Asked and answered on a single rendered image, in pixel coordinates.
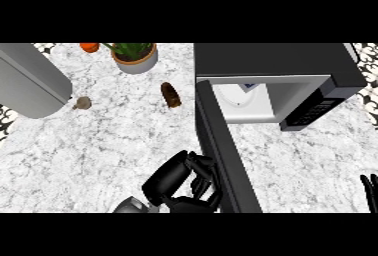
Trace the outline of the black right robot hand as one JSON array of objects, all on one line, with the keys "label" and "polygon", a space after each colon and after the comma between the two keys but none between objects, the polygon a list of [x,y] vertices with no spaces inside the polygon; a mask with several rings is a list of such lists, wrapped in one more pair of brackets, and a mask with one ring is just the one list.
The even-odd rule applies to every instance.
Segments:
[{"label": "black right robot hand", "polygon": [[362,175],[361,181],[365,187],[370,211],[378,213],[378,176],[376,174],[371,176]]}]

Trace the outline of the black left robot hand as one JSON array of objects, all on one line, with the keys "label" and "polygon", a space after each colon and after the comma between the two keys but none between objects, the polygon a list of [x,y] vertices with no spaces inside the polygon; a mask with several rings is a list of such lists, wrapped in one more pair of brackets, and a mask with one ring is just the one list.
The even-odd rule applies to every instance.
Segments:
[{"label": "black left robot hand", "polygon": [[[173,197],[191,173],[192,196]],[[215,213],[223,197],[216,161],[194,151],[182,150],[158,168],[142,191],[154,206],[166,204],[172,213]]]}]

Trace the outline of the dark grey microwave door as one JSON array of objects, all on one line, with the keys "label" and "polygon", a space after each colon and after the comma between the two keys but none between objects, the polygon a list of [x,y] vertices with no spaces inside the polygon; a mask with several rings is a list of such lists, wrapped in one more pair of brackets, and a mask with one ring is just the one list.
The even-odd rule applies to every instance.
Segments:
[{"label": "dark grey microwave door", "polygon": [[226,120],[209,80],[195,84],[195,127],[203,154],[218,163],[223,213],[262,213]]}]

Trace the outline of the black microwave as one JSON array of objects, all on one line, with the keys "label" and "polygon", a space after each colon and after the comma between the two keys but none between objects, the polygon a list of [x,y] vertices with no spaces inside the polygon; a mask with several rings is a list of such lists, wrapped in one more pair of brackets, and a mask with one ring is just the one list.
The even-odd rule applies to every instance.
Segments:
[{"label": "black microwave", "polygon": [[303,130],[367,86],[350,43],[197,43],[195,92],[216,126]]}]

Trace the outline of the brown sweet potato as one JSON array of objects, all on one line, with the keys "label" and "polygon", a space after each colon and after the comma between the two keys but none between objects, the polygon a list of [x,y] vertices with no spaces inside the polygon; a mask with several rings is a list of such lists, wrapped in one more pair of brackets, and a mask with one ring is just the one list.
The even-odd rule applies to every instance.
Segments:
[{"label": "brown sweet potato", "polygon": [[170,108],[176,108],[182,105],[181,96],[172,84],[164,82],[161,84],[161,93]]}]

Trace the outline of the brown mushroom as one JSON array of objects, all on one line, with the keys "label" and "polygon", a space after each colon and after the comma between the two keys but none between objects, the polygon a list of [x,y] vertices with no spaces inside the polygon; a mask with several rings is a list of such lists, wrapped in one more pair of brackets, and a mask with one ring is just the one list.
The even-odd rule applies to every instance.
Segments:
[{"label": "brown mushroom", "polygon": [[77,103],[73,109],[89,109],[92,107],[92,100],[88,96],[83,96],[77,99]]}]

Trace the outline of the potted green plant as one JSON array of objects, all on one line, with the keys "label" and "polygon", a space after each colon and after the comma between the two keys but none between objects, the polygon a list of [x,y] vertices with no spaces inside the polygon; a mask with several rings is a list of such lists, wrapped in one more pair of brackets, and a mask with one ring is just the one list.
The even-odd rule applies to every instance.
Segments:
[{"label": "potted green plant", "polygon": [[104,43],[120,70],[127,74],[148,72],[158,62],[156,43]]}]

